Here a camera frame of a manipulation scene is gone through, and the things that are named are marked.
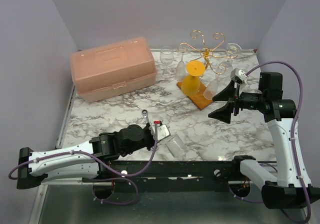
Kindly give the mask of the short clear goblet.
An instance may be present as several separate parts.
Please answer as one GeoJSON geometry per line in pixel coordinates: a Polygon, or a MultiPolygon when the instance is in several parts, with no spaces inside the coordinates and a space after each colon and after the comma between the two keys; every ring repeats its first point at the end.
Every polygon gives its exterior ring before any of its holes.
{"type": "Polygon", "coordinates": [[[167,139],[165,146],[174,158],[180,158],[188,151],[185,143],[177,134],[170,136],[167,139]]]}

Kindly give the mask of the yellow plastic wine glass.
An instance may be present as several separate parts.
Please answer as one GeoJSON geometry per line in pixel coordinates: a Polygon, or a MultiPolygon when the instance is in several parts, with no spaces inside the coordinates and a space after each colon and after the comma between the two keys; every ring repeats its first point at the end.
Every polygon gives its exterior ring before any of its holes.
{"type": "Polygon", "coordinates": [[[193,60],[187,64],[186,70],[188,75],[182,81],[181,91],[185,96],[194,96],[200,88],[199,77],[204,74],[206,69],[202,62],[193,60]]]}

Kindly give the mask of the ribbed clear champagne flute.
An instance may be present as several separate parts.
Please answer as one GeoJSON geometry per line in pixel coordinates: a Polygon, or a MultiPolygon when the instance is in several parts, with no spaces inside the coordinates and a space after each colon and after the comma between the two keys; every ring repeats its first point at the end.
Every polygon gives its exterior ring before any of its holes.
{"type": "Polygon", "coordinates": [[[184,62],[184,54],[181,54],[181,59],[177,64],[175,71],[175,80],[177,82],[182,82],[186,75],[186,64],[184,62]]]}

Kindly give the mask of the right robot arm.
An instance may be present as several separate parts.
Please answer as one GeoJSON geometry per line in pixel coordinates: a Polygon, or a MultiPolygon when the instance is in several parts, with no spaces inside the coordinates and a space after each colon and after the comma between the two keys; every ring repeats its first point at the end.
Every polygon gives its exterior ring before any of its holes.
{"type": "Polygon", "coordinates": [[[292,100],[283,99],[283,76],[277,72],[261,72],[259,93],[242,92],[247,82],[244,71],[231,72],[229,85],[213,97],[226,105],[211,112],[208,117],[229,124],[231,116],[244,109],[257,110],[264,116],[274,144],[277,175],[269,173],[255,158],[236,156],[230,175],[241,180],[248,177],[260,190],[268,209],[303,209],[319,200],[320,190],[313,187],[305,170],[298,130],[293,127],[297,113],[292,100]]]}

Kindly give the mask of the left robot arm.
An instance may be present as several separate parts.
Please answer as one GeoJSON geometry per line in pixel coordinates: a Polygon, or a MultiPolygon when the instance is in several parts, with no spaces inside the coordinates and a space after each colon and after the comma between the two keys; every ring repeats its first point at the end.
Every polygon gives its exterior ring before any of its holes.
{"type": "Polygon", "coordinates": [[[18,190],[38,187],[43,181],[63,178],[97,178],[104,182],[111,172],[120,172],[109,167],[109,161],[131,155],[143,148],[155,151],[161,121],[144,128],[132,124],[118,132],[101,133],[99,136],[69,148],[36,152],[29,147],[19,151],[16,188],[18,190]]]}

